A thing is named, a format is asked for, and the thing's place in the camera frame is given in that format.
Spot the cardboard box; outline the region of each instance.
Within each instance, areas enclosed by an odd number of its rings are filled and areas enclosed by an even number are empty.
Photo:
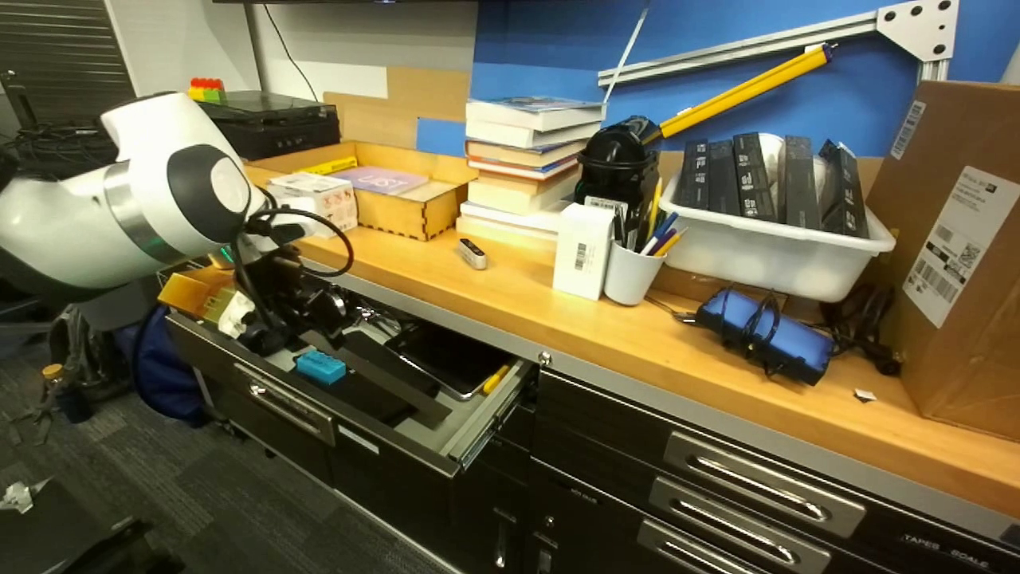
[[[258,161],[249,165],[249,175],[258,182],[264,175],[300,172],[305,165],[332,163],[340,158],[357,158],[357,165],[401,168],[432,179],[432,185],[406,195],[376,195],[354,189],[357,226],[411,241],[434,241],[444,230],[453,230],[457,210],[466,202],[466,185],[476,179],[476,168],[462,158],[434,158],[380,145],[335,145],[292,158]]]
[[[923,82],[871,207],[891,341],[926,417],[1020,440],[1020,89]]]

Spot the metal bracket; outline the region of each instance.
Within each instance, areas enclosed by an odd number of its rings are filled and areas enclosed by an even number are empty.
[[[666,78],[666,75],[762,57],[774,51],[797,51],[797,47],[830,46],[830,41],[873,35],[873,33],[886,35],[893,46],[920,57],[923,79],[946,79],[955,46],[958,46],[960,4],[964,0],[908,0],[908,4],[873,9],[873,14],[757,35],[757,39],[743,39],[743,41],[730,41],[706,51],[640,60],[620,72],[614,67],[614,72],[599,72],[599,85],[637,82],[648,78]]]

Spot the white bin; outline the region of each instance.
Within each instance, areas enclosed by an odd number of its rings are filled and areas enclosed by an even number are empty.
[[[871,210],[871,241],[858,241],[669,202],[661,207],[677,210],[682,230],[682,243],[669,252],[669,269],[822,302],[844,301],[867,262],[896,247],[893,233]]]

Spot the white cup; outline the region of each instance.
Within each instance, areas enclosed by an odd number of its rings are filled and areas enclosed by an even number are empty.
[[[603,295],[623,307],[637,307],[661,269],[663,259],[614,243]]]

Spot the floor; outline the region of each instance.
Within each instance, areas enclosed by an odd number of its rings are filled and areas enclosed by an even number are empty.
[[[64,512],[78,507],[102,529],[125,516],[151,519],[151,538],[178,554],[185,572],[446,572],[292,464],[271,461],[220,425],[185,428],[131,393],[102,402],[80,425],[24,417],[39,410],[46,360],[43,338],[0,326],[0,496],[12,481],[50,480],[39,500],[64,490],[72,496]]]

